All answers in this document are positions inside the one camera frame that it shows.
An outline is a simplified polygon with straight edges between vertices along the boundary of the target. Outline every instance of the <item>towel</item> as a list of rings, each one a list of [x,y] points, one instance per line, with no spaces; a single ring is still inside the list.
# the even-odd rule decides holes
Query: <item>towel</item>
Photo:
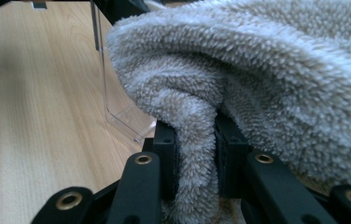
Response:
[[[107,46],[124,90],[179,136],[164,222],[243,222],[218,197],[217,111],[307,186],[351,185],[351,1],[196,2],[119,21]]]

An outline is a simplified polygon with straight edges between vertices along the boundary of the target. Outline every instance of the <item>fabric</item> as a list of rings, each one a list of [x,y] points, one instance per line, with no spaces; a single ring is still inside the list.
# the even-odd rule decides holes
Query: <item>fabric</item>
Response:
[[[217,195],[217,110],[306,184],[351,184],[351,1],[197,2],[119,21],[107,45],[124,90],[179,136],[166,221],[242,222]]]

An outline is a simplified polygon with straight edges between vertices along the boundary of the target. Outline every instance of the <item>gray towel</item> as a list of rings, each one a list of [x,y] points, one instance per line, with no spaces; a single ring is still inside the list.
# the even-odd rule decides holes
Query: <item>gray towel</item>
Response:
[[[107,45],[130,97],[178,133],[166,221],[242,221],[217,195],[218,110],[307,185],[351,184],[351,1],[197,2],[119,21]]]

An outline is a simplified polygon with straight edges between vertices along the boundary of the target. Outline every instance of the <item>transparent plastic box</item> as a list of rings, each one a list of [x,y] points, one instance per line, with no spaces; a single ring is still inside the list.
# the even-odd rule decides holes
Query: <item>transparent plastic box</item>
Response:
[[[111,24],[94,4],[91,5],[91,9],[95,41],[101,55],[102,75],[105,83],[106,120],[135,142],[142,143],[145,137],[153,134],[156,119],[140,110],[120,85],[105,46],[105,36]]]

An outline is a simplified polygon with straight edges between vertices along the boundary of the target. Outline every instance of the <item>light wood tabletop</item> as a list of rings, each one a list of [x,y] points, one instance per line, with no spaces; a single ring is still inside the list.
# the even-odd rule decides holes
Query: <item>light wood tabletop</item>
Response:
[[[89,2],[0,7],[0,223],[60,189],[96,192],[141,146],[105,120]]]

